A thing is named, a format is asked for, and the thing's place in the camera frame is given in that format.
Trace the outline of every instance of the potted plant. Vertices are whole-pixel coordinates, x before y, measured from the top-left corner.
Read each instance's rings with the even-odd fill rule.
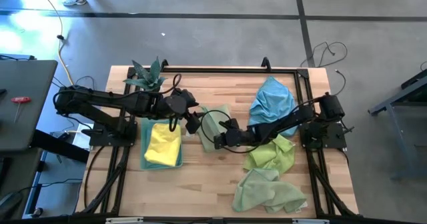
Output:
[[[126,79],[124,82],[129,85],[141,87],[145,91],[160,91],[161,84],[166,80],[165,77],[159,77],[161,66],[159,57],[151,64],[149,71],[145,70],[139,63],[132,60],[138,79]]]

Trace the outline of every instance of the white sneaker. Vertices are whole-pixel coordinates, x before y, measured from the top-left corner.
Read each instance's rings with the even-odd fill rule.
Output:
[[[86,4],[86,0],[62,0],[62,4],[66,5],[66,6],[71,6],[71,5],[84,5]]]

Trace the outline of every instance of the concrete floor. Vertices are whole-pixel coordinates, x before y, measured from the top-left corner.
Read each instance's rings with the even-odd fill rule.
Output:
[[[89,5],[72,8],[61,6],[60,0],[52,2],[64,11],[103,13],[298,14],[296,0],[88,0]],[[426,0],[303,2],[307,15],[427,15]],[[50,6],[46,0],[0,0],[0,9]],[[63,24],[67,36],[64,62],[75,80],[91,75],[98,89],[105,87],[111,65],[130,65],[132,59],[151,63],[159,56],[171,65],[258,66],[262,57],[268,56],[273,66],[296,67],[306,58],[299,20],[64,17]],[[366,112],[420,71],[420,64],[427,60],[426,28],[427,22],[308,21],[312,47],[323,41],[341,41],[348,47],[347,58],[327,70],[333,93],[342,86],[342,78],[334,69],[339,69],[347,79],[340,101],[346,112],[346,125],[355,126],[353,133],[346,136],[350,172],[360,213],[367,217],[427,222],[426,181],[390,180],[395,171],[403,168],[400,150],[388,116],[380,114],[374,118]],[[35,11],[0,16],[0,53],[57,59],[58,33],[56,17],[44,17]],[[342,49],[332,48],[337,56],[342,55]],[[332,58],[337,57],[326,55],[325,62]],[[67,84],[62,68],[58,67],[55,76]],[[57,87],[52,86],[38,125],[46,132],[60,131],[69,125],[53,110],[50,99],[56,91]],[[419,137],[419,141],[425,140],[422,135]],[[64,178],[58,172],[50,175],[56,180],[77,178],[64,173]],[[55,214],[69,213],[73,206],[40,205],[46,205],[43,208]]]

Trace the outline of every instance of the green cloth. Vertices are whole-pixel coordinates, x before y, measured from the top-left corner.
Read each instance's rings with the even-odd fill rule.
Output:
[[[251,151],[245,159],[243,168],[271,168],[285,173],[295,162],[295,147],[291,141],[278,135],[273,141]]]
[[[234,194],[233,210],[247,211],[263,205],[268,213],[284,209],[293,213],[306,201],[304,194],[291,183],[279,180],[275,169],[255,168],[238,183]]]
[[[227,105],[222,105],[221,107],[216,107],[213,109],[210,109],[208,107],[202,107],[204,113],[207,113],[211,110],[218,110],[223,111],[224,113],[227,113],[227,115],[230,115],[230,112],[228,111]],[[203,130],[205,131],[206,135],[209,137],[209,139],[214,140],[214,137],[216,135],[219,135],[222,132],[226,132],[227,130],[223,128],[220,125],[220,121],[227,121],[228,117],[224,115],[223,113],[212,111],[203,118]],[[203,148],[205,149],[205,152],[212,152],[216,151],[214,144],[209,141],[206,136],[203,134],[203,131],[201,131],[201,128],[197,130],[197,134],[200,136],[201,144],[203,144]]]

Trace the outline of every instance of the wooden tabletop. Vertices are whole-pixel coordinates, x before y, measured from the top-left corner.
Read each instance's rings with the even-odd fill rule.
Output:
[[[106,91],[123,93],[128,66],[113,66],[109,74]],[[326,70],[322,68],[308,69],[314,97],[323,95],[330,90]],[[162,73],[167,77],[164,89],[171,87],[175,73]],[[254,101],[257,90],[269,74],[238,74],[238,73],[182,73],[179,88],[188,89],[197,102],[208,107],[229,104],[232,117],[235,117],[241,128],[245,128],[249,119],[249,108]],[[273,74],[287,86],[296,98],[294,78],[289,74]],[[117,109],[103,108],[106,113],[117,116]],[[295,134],[291,139],[296,144],[295,165],[281,176],[300,188],[306,195],[308,207],[300,213],[287,214],[278,211],[267,214],[263,207],[237,213],[232,209],[232,200],[237,183],[247,171],[242,168],[245,155],[219,150],[205,153],[197,135],[186,135],[184,122],[182,128],[183,166],[177,169],[142,171],[140,169],[141,139],[138,135],[135,146],[131,148],[127,165],[126,178],[121,198],[119,214],[121,216],[182,216],[182,217],[315,217],[312,189],[308,174],[305,151],[300,145],[300,136]],[[91,151],[88,164],[96,152]],[[107,177],[111,156],[111,147],[101,151],[93,164],[87,184],[87,202],[98,193]],[[354,197],[352,180],[344,155],[331,149],[325,149],[326,165],[330,184],[342,201],[357,213],[358,208]],[[326,210],[324,190],[319,184],[322,207]],[[115,197],[115,187],[110,195],[111,208]],[[76,211],[83,209],[83,188],[79,194]]]

